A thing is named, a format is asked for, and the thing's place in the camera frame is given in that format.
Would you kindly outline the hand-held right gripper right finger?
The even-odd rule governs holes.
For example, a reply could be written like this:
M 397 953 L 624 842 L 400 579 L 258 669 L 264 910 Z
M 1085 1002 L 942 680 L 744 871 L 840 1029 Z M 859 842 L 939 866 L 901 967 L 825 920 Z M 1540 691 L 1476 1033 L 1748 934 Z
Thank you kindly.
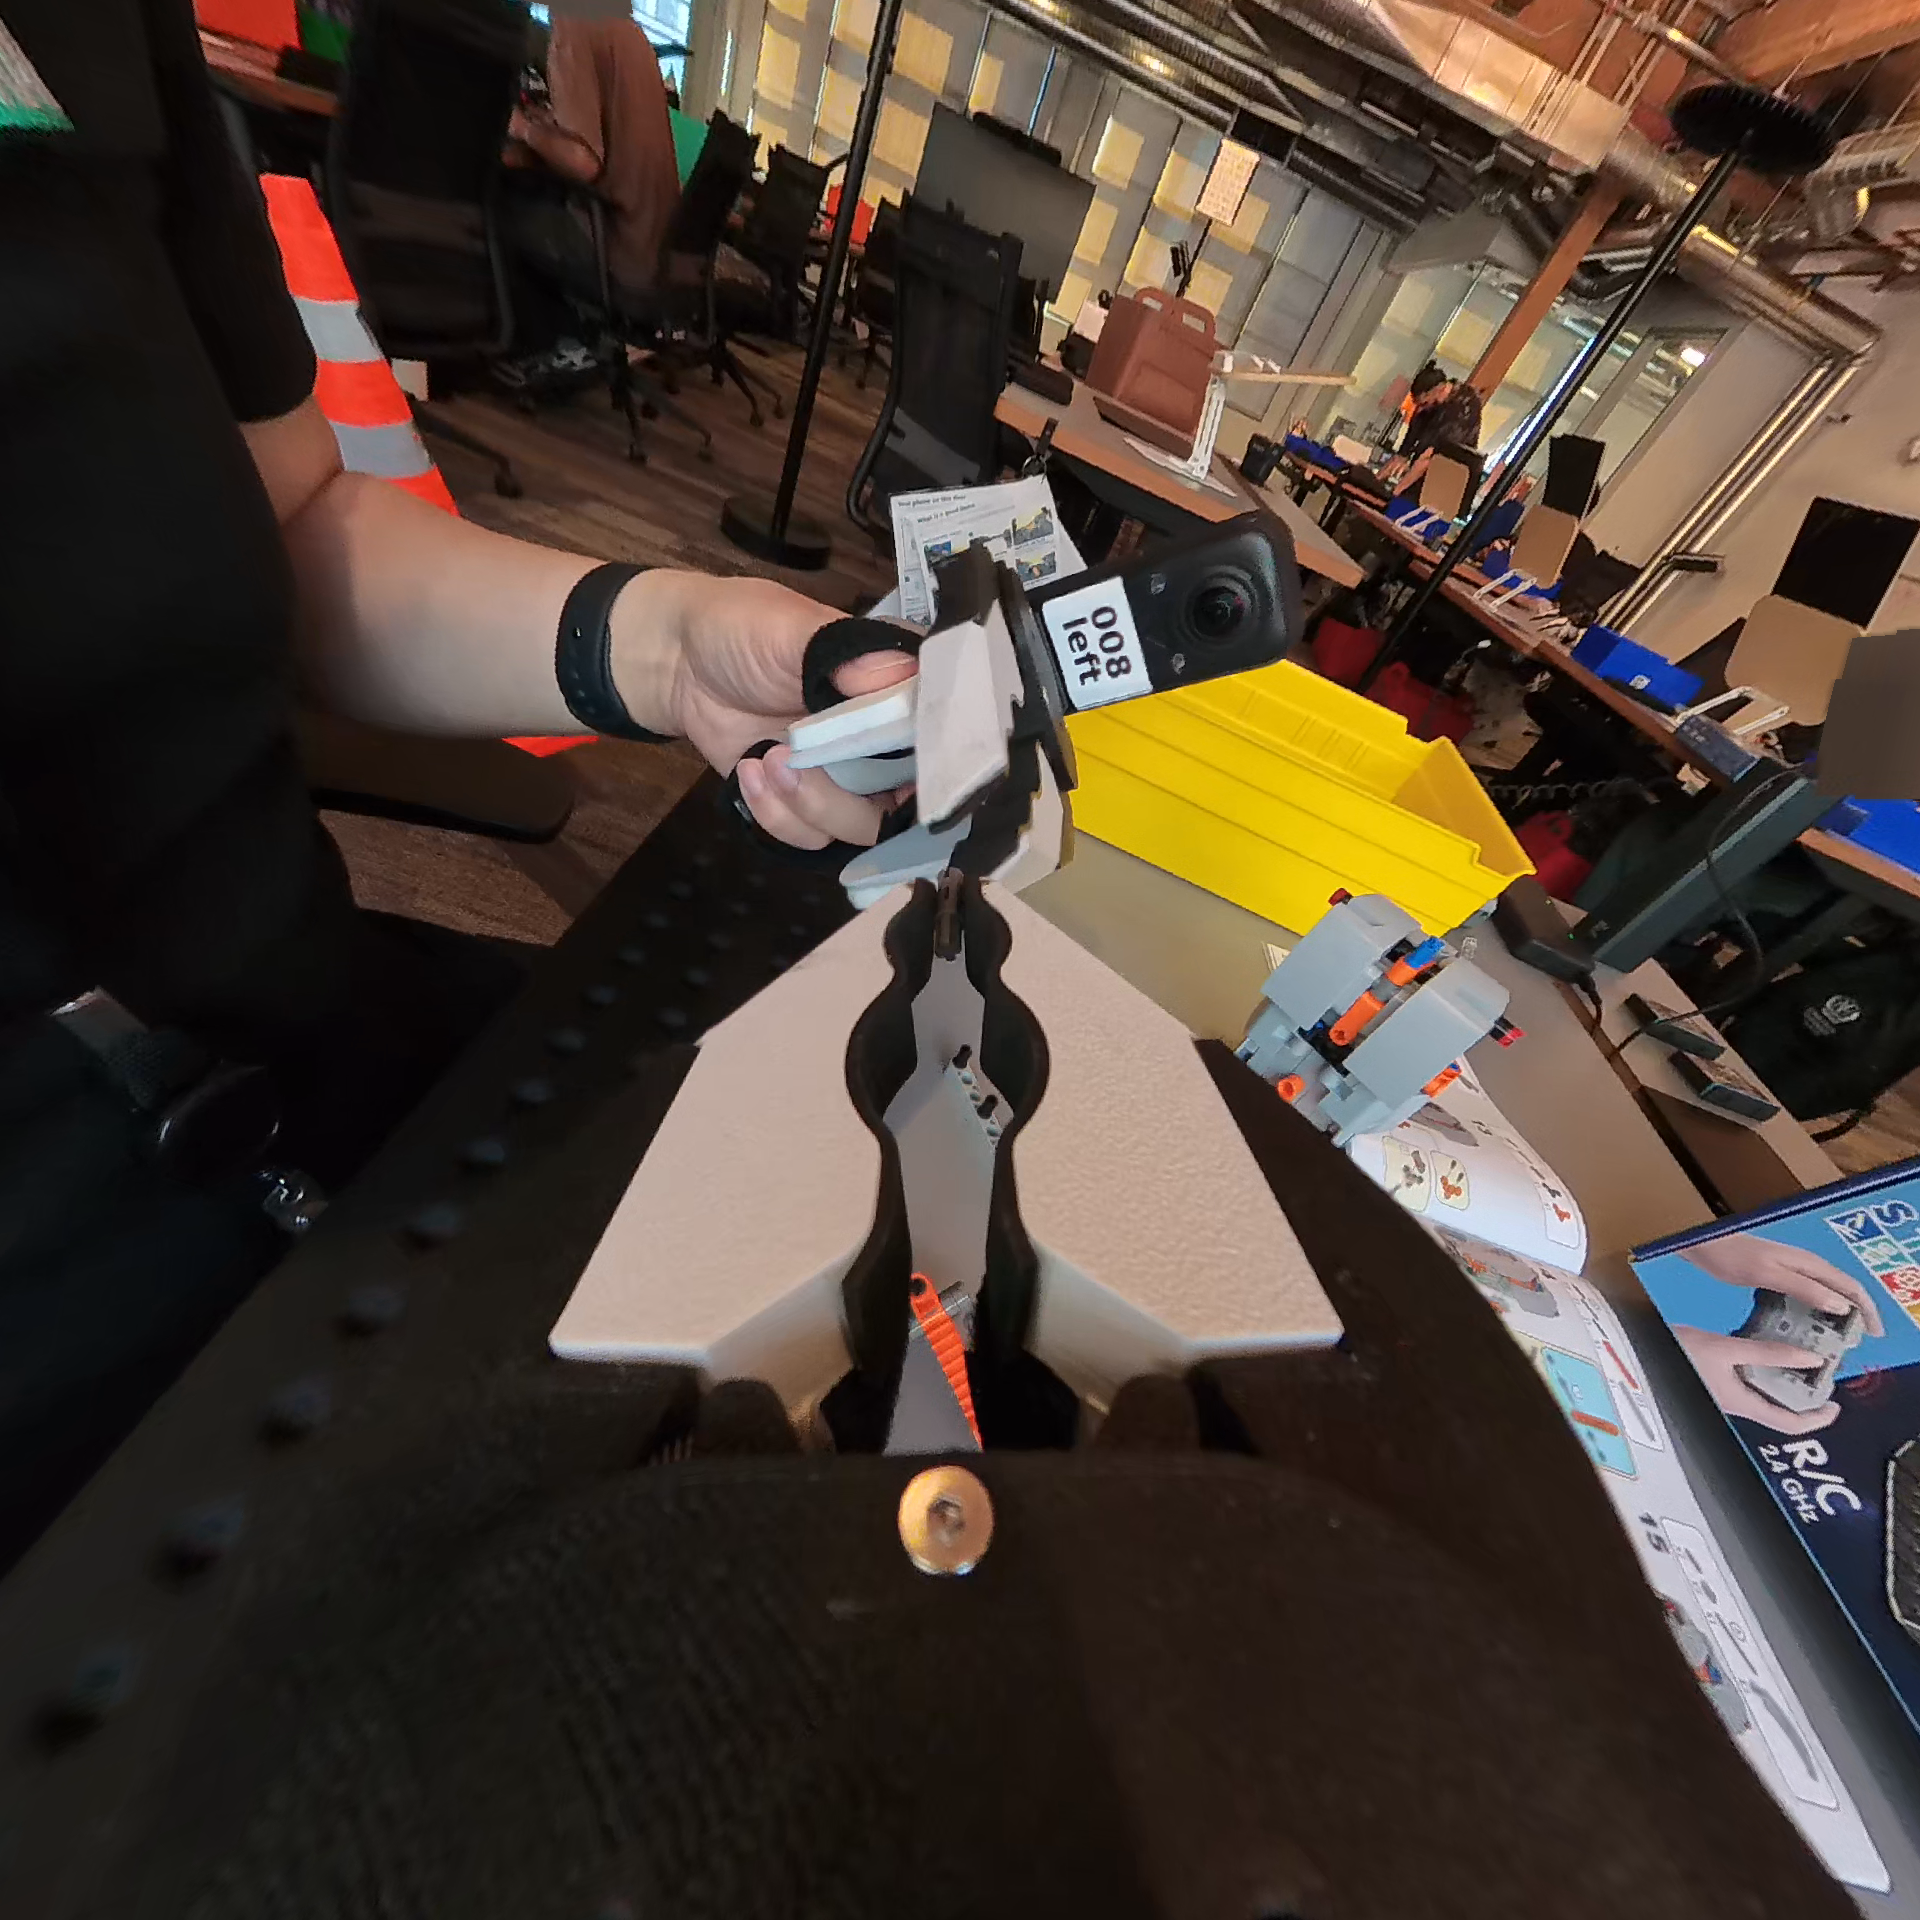
M 1344 1333 L 1189 1029 L 997 882 L 970 882 L 961 1088 L 989 1150 L 974 1355 L 1110 1406 L 1141 1375 Z

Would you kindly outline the orange toy beam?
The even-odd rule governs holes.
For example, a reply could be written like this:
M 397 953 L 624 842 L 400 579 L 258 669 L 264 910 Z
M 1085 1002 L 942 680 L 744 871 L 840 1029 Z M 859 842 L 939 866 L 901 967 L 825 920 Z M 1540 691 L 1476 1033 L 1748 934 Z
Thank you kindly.
M 939 1371 L 955 1413 L 966 1427 L 972 1450 L 980 1450 L 980 1427 L 977 1422 L 977 1406 L 972 1393 L 970 1346 L 945 1305 L 945 1296 L 923 1270 L 912 1270 L 907 1280 L 907 1302 L 915 1314 L 915 1329 L 926 1355 Z

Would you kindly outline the person's left forearm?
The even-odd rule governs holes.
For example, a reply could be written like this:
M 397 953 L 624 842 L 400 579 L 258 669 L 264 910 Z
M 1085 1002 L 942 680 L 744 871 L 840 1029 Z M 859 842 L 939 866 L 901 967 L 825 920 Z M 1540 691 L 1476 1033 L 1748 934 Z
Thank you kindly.
M 278 530 L 307 709 L 411 736 L 589 731 L 557 671 L 562 611 L 592 574 L 588 557 L 362 473 L 336 473 Z

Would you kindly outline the person's left hand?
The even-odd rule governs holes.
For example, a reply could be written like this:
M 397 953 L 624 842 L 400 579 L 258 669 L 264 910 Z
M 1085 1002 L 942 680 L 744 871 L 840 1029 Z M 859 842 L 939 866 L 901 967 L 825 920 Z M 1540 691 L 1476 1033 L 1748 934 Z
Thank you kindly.
M 779 583 L 678 574 L 666 589 L 670 726 L 718 771 L 776 840 L 870 847 L 897 794 L 848 793 L 792 763 L 785 731 L 806 712 L 803 663 L 812 635 L 841 614 Z

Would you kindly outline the brown bag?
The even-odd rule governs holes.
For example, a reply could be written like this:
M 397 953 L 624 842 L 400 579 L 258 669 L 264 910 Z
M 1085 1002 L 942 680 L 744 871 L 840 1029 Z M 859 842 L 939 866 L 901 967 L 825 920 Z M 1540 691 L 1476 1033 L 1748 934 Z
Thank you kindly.
M 1216 314 L 1182 295 L 1117 295 L 1085 371 L 1104 421 L 1187 456 L 1200 429 L 1216 360 Z

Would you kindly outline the printed paper sheet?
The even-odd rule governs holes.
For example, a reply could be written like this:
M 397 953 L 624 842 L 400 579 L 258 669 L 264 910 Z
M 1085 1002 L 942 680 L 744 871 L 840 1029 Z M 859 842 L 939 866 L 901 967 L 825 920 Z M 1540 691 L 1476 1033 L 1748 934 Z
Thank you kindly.
M 889 506 L 897 541 L 897 587 L 878 611 L 923 632 L 938 611 L 933 571 L 972 544 L 985 544 L 1011 563 L 1022 585 L 1056 585 L 1085 568 L 1068 536 L 1045 477 L 992 487 L 923 489 L 898 494 Z

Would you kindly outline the yellow storage bin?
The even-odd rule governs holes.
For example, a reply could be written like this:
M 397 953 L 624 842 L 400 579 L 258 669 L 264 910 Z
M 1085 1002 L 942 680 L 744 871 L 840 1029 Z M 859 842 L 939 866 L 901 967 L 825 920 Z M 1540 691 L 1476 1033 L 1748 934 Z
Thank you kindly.
M 1068 718 L 1073 823 L 1305 933 L 1332 893 L 1448 934 L 1533 863 L 1450 739 L 1294 663 Z

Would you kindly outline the grey toy robot model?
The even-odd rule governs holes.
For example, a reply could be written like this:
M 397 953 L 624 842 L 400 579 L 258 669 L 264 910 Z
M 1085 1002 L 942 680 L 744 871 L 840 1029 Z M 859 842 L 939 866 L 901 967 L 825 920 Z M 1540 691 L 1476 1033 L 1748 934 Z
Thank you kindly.
M 1390 1134 L 1482 1040 L 1514 1045 L 1509 990 L 1385 895 L 1334 893 L 1262 986 L 1235 1053 L 1334 1145 Z

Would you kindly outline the black wristband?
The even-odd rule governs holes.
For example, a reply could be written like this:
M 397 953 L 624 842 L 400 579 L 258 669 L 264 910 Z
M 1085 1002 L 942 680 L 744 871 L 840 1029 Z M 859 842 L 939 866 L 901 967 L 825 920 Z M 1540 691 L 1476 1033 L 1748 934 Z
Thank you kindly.
M 610 617 L 617 595 L 648 567 L 601 561 L 589 567 L 561 607 L 555 635 L 555 680 L 568 712 L 585 733 L 666 744 L 672 733 L 652 731 L 629 710 L 616 683 Z

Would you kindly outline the instruction booklet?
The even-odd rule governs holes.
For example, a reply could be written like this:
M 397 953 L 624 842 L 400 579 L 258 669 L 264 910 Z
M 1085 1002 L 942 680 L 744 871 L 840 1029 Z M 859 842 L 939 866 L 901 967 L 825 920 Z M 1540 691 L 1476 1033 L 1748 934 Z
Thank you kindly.
M 1765 1787 L 1854 1887 L 1891 1874 L 1698 1506 L 1643 1360 L 1582 1278 L 1572 1191 L 1467 1079 L 1350 1161 L 1414 1214 L 1504 1321 L 1595 1467 L 1700 1693 Z

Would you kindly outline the black power adapter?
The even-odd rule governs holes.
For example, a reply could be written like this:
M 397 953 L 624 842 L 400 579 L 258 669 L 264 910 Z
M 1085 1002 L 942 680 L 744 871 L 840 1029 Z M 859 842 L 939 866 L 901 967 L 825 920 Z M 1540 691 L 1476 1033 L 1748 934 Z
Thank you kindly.
M 1595 960 L 1533 874 L 1512 879 L 1493 904 L 1501 946 L 1525 967 L 1566 982 L 1588 982 Z

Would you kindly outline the black pole stand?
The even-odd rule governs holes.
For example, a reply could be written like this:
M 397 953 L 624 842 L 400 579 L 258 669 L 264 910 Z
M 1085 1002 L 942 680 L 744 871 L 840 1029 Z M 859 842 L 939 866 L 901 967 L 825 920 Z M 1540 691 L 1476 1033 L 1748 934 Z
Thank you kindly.
M 833 534 L 817 518 L 797 513 L 801 473 L 810 446 L 810 427 L 819 398 L 825 358 L 833 343 L 833 317 L 844 291 L 853 250 L 859 187 L 874 153 L 884 82 L 893 69 L 901 2 L 881 2 L 866 72 L 856 106 L 856 125 L 844 154 L 844 193 L 833 216 L 824 263 L 824 283 L 813 303 L 801 386 L 786 427 L 785 461 L 778 487 L 730 495 L 721 515 L 721 533 L 744 552 L 779 568 L 819 571 L 833 557 Z

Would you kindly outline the black backpack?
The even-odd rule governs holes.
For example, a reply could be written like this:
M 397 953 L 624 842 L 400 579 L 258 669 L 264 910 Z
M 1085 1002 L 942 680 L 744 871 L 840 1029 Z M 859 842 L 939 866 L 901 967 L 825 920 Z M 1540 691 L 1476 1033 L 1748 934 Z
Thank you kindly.
M 1803 963 L 1734 1009 L 1724 1033 L 1795 1119 L 1869 1111 L 1917 1066 L 1915 934 Z

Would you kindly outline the black pole with round top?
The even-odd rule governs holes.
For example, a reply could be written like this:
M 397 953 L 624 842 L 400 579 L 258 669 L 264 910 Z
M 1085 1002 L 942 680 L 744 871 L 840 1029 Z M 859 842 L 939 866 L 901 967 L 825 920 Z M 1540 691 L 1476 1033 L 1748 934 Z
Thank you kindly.
M 1357 691 L 1372 691 L 1385 666 L 1397 661 L 1433 595 L 1440 593 L 1457 567 L 1475 551 L 1489 518 L 1525 475 L 1536 447 L 1549 438 L 1555 425 L 1578 394 L 1579 383 L 1608 358 L 1618 334 L 1650 287 L 1668 273 L 1691 231 L 1708 218 L 1717 197 L 1734 174 L 1748 169 L 1776 178 L 1803 176 L 1818 169 L 1833 153 L 1836 144 L 1832 127 L 1818 112 L 1747 82 L 1722 79 L 1708 86 L 1694 86 L 1668 109 L 1668 115 L 1674 129 L 1688 146 L 1712 154 L 1712 169 L 1690 192 L 1684 206 L 1674 213 L 1667 229 L 1659 231 L 1649 263 L 1620 289 L 1617 306 L 1595 329 L 1587 349 L 1574 358 L 1562 386 L 1512 442 L 1499 477 L 1482 483 L 1472 515 L 1461 523 L 1452 541 L 1436 554 L 1428 578 L 1412 591 L 1395 625 L 1384 635 L 1378 656 L 1356 680 Z

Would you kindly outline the orange traffic cone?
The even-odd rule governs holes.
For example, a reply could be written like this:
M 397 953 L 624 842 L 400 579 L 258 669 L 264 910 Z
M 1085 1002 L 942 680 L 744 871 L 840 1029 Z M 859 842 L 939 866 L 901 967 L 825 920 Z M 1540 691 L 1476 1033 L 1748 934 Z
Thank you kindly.
M 286 287 L 316 358 L 308 399 L 289 415 L 245 427 L 278 525 L 336 473 L 393 481 L 408 495 L 460 515 L 393 362 L 363 317 L 316 187 L 296 176 L 261 176 L 258 187 Z M 517 749 L 548 757 L 584 747 L 588 736 L 502 737 Z

